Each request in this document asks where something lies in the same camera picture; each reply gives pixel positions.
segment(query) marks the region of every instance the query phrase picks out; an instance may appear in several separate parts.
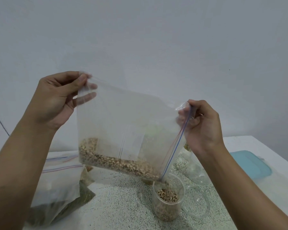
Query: hand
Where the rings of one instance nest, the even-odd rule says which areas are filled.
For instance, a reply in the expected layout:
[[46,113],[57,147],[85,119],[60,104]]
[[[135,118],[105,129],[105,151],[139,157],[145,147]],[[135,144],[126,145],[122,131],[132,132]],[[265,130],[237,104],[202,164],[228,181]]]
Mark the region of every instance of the hand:
[[[68,71],[42,78],[22,120],[42,124],[53,130],[59,129],[72,115],[77,104],[83,104],[96,96],[96,92],[92,92],[73,99],[89,77],[85,73],[79,76],[77,71]],[[91,89],[97,88],[96,84],[88,85]]]
[[[209,153],[225,147],[219,114],[204,100],[190,99],[188,103],[197,108],[195,117],[188,121],[185,129],[187,144],[195,155]],[[184,121],[190,106],[179,110],[180,120]]]

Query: person's left hand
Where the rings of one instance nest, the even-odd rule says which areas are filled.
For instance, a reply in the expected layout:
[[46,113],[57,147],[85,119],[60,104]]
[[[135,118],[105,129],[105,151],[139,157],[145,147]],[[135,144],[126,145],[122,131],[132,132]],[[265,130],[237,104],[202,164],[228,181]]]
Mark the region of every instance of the person's left hand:
[[[78,71],[68,71],[42,78],[24,113],[24,121],[59,129],[72,115],[77,104],[83,104],[96,96],[96,92],[92,92],[73,99],[89,77],[85,73],[79,76]],[[91,89],[97,88],[96,84],[88,85]]]

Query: white label on bag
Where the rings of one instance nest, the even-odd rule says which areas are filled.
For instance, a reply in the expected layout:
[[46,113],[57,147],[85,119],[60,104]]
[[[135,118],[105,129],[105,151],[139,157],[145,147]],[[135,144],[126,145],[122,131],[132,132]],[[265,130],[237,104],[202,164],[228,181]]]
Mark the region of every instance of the white label on bag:
[[126,126],[123,132],[122,146],[119,158],[124,160],[138,160],[138,155],[144,138],[144,130],[134,125]]

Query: transparent lid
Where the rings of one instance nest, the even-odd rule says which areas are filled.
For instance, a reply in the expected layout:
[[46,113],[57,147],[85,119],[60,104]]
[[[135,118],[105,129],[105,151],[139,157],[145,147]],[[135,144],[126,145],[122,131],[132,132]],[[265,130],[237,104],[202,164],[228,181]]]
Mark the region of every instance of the transparent lid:
[[188,186],[184,194],[182,210],[193,218],[204,218],[210,211],[209,199],[201,189]]

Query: forearm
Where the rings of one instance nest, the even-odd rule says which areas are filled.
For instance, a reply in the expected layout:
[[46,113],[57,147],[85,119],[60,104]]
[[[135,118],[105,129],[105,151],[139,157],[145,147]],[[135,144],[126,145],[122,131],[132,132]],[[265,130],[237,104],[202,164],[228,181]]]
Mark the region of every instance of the forearm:
[[54,133],[21,120],[1,149],[0,229],[22,228]]
[[285,215],[225,147],[197,155],[238,229],[288,229]]

